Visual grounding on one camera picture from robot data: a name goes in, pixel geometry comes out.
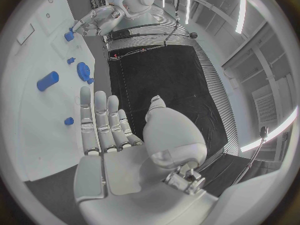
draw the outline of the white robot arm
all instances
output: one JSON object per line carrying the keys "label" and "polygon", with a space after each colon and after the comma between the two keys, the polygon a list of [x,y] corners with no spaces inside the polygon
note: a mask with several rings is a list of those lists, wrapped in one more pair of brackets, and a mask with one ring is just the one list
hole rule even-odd
{"label": "white robot arm", "polygon": [[92,10],[79,20],[71,33],[83,36],[104,36],[125,17],[135,19],[148,12],[154,0],[106,0],[109,5]]}

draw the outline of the blue plastic part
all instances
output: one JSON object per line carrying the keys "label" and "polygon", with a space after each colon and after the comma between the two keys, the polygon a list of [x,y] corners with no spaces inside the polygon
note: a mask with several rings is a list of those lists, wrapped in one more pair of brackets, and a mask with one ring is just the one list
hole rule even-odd
{"label": "blue plastic part", "polygon": [[64,124],[66,125],[72,125],[74,123],[73,117],[68,117],[66,120],[64,120]]}
{"label": "blue plastic part", "polygon": [[69,30],[70,30],[69,32],[64,34],[64,37],[68,42],[70,42],[74,39],[74,32],[72,30],[72,27],[70,27]]}
{"label": "blue plastic part", "polygon": [[93,78],[90,78],[89,80],[87,80],[88,84],[92,84],[95,80]]}
{"label": "blue plastic part", "polygon": [[84,82],[90,79],[90,74],[91,74],[90,68],[84,62],[80,62],[77,64],[77,73],[80,79]]}
{"label": "blue plastic part", "polygon": [[67,62],[67,64],[72,64],[72,63],[74,63],[75,62],[75,59],[76,58],[74,58],[74,57],[71,57],[71,58],[69,58],[66,62]]}
{"label": "blue plastic part", "polygon": [[59,81],[59,79],[60,79],[59,74],[56,71],[52,71],[47,76],[37,81],[36,85],[38,90],[43,92],[53,84],[56,84]]}

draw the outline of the blue knob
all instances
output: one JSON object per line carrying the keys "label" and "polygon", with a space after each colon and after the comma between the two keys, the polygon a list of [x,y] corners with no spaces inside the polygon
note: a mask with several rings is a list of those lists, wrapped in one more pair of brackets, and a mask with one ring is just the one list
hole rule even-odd
{"label": "blue knob", "polygon": [[72,64],[72,63],[74,63],[75,62],[75,59],[76,58],[74,58],[74,57],[71,57],[71,58],[69,58],[66,62],[67,62],[67,64]]}
{"label": "blue knob", "polygon": [[93,78],[90,78],[89,80],[87,80],[88,84],[92,84],[95,80]]}
{"label": "blue knob", "polygon": [[80,79],[84,82],[90,79],[90,74],[91,74],[90,68],[84,62],[80,62],[77,64],[77,73]]}
{"label": "blue knob", "polygon": [[56,71],[52,71],[47,76],[37,81],[36,85],[38,90],[43,92],[53,84],[56,84],[59,81],[59,79],[60,79],[59,74]]}
{"label": "blue knob", "polygon": [[69,29],[70,31],[64,34],[64,38],[70,42],[71,40],[74,39],[74,32],[72,30],[72,27]]}
{"label": "blue knob", "polygon": [[74,123],[73,117],[68,117],[66,120],[64,120],[64,124],[66,125],[72,125]]}

